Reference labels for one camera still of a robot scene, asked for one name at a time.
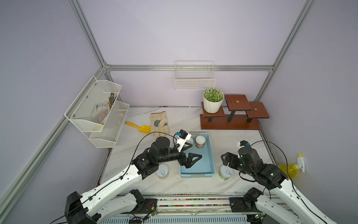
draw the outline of aluminum frame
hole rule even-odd
[[[313,8],[313,5],[315,4],[315,2],[316,2],[316,0],[307,0],[305,2],[305,4],[303,5],[303,8],[302,8],[299,16],[297,17],[295,24],[293,25],[288,37],[286,38],[284,45],[282,46],[282,48],[274,62],[274,65],[273,65],[274,69],[273,69],[273,71],[270,71],[267,74],[266,79],[263,82],[263,84],[255,98],[255,102],[259,102],[261,100],[263,94],[265,93],[267,87],[269,86],[274,75],[276,74],[276,71],[278,70],[279,66],[281,65],[281,62],[283,61],[283,59],[285,58],[287,51],[289,50],[290,46],[292,45],[292,42],[296,38],[298,31],[302,27],[302,24],[306,20],[308,14],[310,13],[311,9]]]
[[[101,77],[105,73],[105,68],[99,68],[94,75],[96,78]],[[80,94],[75,99],[75,104],[69,109],[73,111],[83,97],[86,95],[87,91],[93,85],[94,82],[88,82],[87,85],[82,89]],[[60,139],[64,133],[69,120],[63,115],[60,121],[57,123],[55,128],[48,135],[44,143],[37,150],[35,155],[31,158],[26,167],[21,171],[20,175],[13,182],[11,187],[7,190],[5,195],[0,200],[0,223],[4,223],[17,202],[20,200],[22,195],[25,193],[27,187],[30,185],[31,180],[35,177],[37,172],[40,170],[47,157],[50,155],[57,141]]]
[[[107,65],[107,71],[175,71],[175,65]],[[272,65],[214,65],[214,71],[273,71]]]
[[[95,57],[100,65],[100,68],[95,74],[96,78],[100,78],[102,75],[109,81],[113,82],[110,71],[174,71],[175,65],[108,65],[104,60],[102,53],[98,47],[98,44],[95,40],[95,37],[90,29],[90,26],[87,22],[87,19],[83,13],[81,5],[78,0],[69,0],[73,11],[83,29],[83,32],[95,54]],[[264,92],[266,91],[268,85],[270,84],[272,78],[274,77],[277,69],[279,68],[281,62],[283,61],[289,47],[294,41],[299,29],[301,28],[304,20],[311,11],[316,0],[307,0],[304,7],[302,8],[293,28],[291,29],[279,55],[277,56],[273,65],[217,65],[214,66],[215,71],[268,71],[268,75],[255,99],[255,102],[260,101]],[[88,83],[81,93],[77,96],[76,102],[80,102],[83,94],[86,93],[88,87],[92,83]],[[44,143],[31,158],[26,167],[22,170],[20,175],[16,178],[10,188],[7,190],[5,195],[0,199],[0,224],[4,223],[17,202],[20,200],[25,190],[31,183],[31,180],[34,178],[36,173],[42,167],[43,163],[46,161],[47,157],[51,153],[57,141],[62,136],[67,125],[69,124],[68,119],[63,116],[60,121],[57,123],[55,128],[50,132]]]

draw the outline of white lid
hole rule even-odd
[[[198,143],[198,144],[204,144],[205,143],[205,137],[202,136],[202,135],[199,135],[195,138],[195,141]]]
[[[168,175],[169,169],[165,164],[159,164],[158,170],[155,172],[158,177],[165,177]]]
[[[230,178],[233,171],[234,171],[234,170],[233,170],[232,168],[228,167],[228,166],[222,165],[222,166],[220,167],[220,172],[221,172],[221,174],[222,174],[224,177],[226,177],[226,178]]]

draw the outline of blue plastic tray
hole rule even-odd
[[[179,173],[181,177],[212,177],[215,175],[214,156],[211,149],[210,136],[206,132],[193,132],[192,138],[194,140],[193,147],[190,150],[185,150],[185,155],[188,157],[189,153],[203,155],[191,168],[187,169],[185,166],[179,166]],[[202,135],[205,137],[205,145],[199,149],[195,147],[196,136]]]

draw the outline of brown wooden shelf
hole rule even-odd
[[[252,110],[246,111],[248,118],[270,118],[263,103],[250,102]]]
[[[213,114],[206,112],[206,110],[204,109],[204,102],[202,102],[202,108],[203,108],[203,114],[204,114],[205,118],[217,117],[217,116],[225,116],[223,106],[220,106],[219,111],[216,112],[216,113],[213,113]]]
[[[209,122],[208,118],[205,118],[203,114],[200,115],[201,129],[216,129],[216,130],[260,130],[260,126],[256,118],[248,123],[246,121],[247,116],[245,114],[235,114],[228,122],[229,114],[225,116],[218,116]]]
[[[229,111],[247,111],[251,110],[246,95],[225,95],[225,100]]]

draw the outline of white wire shelf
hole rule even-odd
[[[213,61],[176,61],[175,89],[214,89],[216,78]]]
[[[73,104],[65,112],[65,117],[97,148],[112,148],[117,143],[129,105],[118,100],[121,85],[107,80],[90,79],[91,88],[77,108],[71,112]],[[110,107],[111,96],[114,97]]]

